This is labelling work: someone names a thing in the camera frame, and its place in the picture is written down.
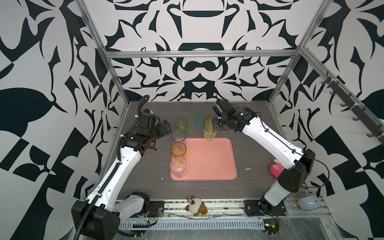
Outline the tall green glass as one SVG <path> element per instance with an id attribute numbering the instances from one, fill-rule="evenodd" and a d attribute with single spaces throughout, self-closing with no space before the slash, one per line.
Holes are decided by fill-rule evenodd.
<path id="1" fill-rule="evenodd" d="M 206 118 L 203 124 L 204 138 L 207 141 L 213 141 L 217 132 L 214 130 L 213 118 Z"/>

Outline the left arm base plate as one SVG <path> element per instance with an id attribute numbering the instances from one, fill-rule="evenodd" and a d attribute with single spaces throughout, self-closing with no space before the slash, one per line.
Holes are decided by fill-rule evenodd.
<path id="1" fill-rule="evenodd" d="M 148 218 L 157 217 L 159 214 L 164 212 L 165 202 L 164 201 L 149 201 L 145 202 L 143 206 L 143 215 Z"/>

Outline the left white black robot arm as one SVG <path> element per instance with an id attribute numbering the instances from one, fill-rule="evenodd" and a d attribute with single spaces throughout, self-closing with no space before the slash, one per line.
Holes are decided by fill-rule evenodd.
<path id="1" fill-rule="evenodd" d="M 161 121 L 151 110 L 137 113 L 133 128 L 120 136 L 113 165 L 86 200 L 76 201 L 71 209 L 75 240 L 80 236 L 112 240 L 121 222 L 143 212 L 150 202 L 146 194 L 134 192 L 119 204 L 117 197 L 145 151 L 155 149 L 156 140 L 171 133 L 170 123 Z"/>

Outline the blue translucent glass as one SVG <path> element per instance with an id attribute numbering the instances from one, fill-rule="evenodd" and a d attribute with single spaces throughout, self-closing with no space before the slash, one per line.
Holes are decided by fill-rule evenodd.
<path id="1" fill-rule="evenodd" d="M 187 134 L 183 130 L 175 130 L 174 132 L 172 132 L 171 138 L 172 138 L 173 144 L 176 144 L 176 143 L 185 144 Z"/>

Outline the orange translucent glass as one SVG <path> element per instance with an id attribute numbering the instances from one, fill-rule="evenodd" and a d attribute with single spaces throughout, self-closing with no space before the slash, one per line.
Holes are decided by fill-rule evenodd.
<path id="1" fill-rule="evenodd" d="M 184 143 L 175 143 L 171 147 L 172 157 L 174 159 L 186 160 L 187 147 Z"/>

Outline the short green glass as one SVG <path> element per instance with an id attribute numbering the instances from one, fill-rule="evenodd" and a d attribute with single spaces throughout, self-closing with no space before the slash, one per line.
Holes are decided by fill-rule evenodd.
<path id="1" fill-rule="evenodd" d="M 178 119 L 175 122 L 175 126 L 178 130 L 188 132 L 189 129 L 189 122 L 186 119 Z"/>

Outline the teal translucent glass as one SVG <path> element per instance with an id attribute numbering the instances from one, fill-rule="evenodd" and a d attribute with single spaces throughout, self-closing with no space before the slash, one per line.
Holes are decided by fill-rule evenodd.
<path id="1" fill-rule="evenodd" d="M 206 116 L 207 114 L 203 110 L 197 110 L 194 112 L 194 124 L 196 128 L 198 129 L 203 128 Z"/>

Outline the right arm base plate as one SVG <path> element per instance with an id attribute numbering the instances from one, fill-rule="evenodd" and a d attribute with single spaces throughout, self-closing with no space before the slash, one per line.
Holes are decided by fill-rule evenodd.
<path id="1" fill-rule="evenodd" d="M 280 202 L 277 206 L 272 206 L 266 200 L 244 200 L 245 213 L 247 216 L 285 216 L 287 208 L 284 202 Z"/>

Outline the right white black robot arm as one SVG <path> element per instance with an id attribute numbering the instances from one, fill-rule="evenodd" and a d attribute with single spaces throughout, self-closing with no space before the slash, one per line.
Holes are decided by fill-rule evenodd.
<path id="1" fill-rule="evenodd" d="M 309 176 L 315 153 L 294 146 L 269 128 L 258 114 L 247 107 L 237 109 L 227 100 L 217 100 L 212 107 L 217 117 L 213 119 L 215 132 L 229 128 L 241 132 L 269 151 L 284 168 L 277 180 L 260 199 L 264 213 L 270 212 L 291 193 L 297 193 Z"/>

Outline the pink rectangular tray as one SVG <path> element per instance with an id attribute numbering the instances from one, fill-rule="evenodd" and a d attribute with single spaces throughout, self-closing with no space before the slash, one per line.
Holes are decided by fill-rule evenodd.
<path id="1" fill-rule="evenodd" d="M 227 138 L 207 141 L 204 138 L 186 139 L 186 167 L 182 177 L 170 173 L 174 181 L 235 180 L 238 172 L 232 142 Z"/>

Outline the clear glass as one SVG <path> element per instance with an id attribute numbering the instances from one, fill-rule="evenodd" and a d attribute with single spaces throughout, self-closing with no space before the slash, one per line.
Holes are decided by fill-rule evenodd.
<path id="1" fill-rule="evenodd" d="M 187 162 L 184 159 L 174 158 L 170 162 L 171 172 L 179 179 L 184 176 L 186 168 Z"/>

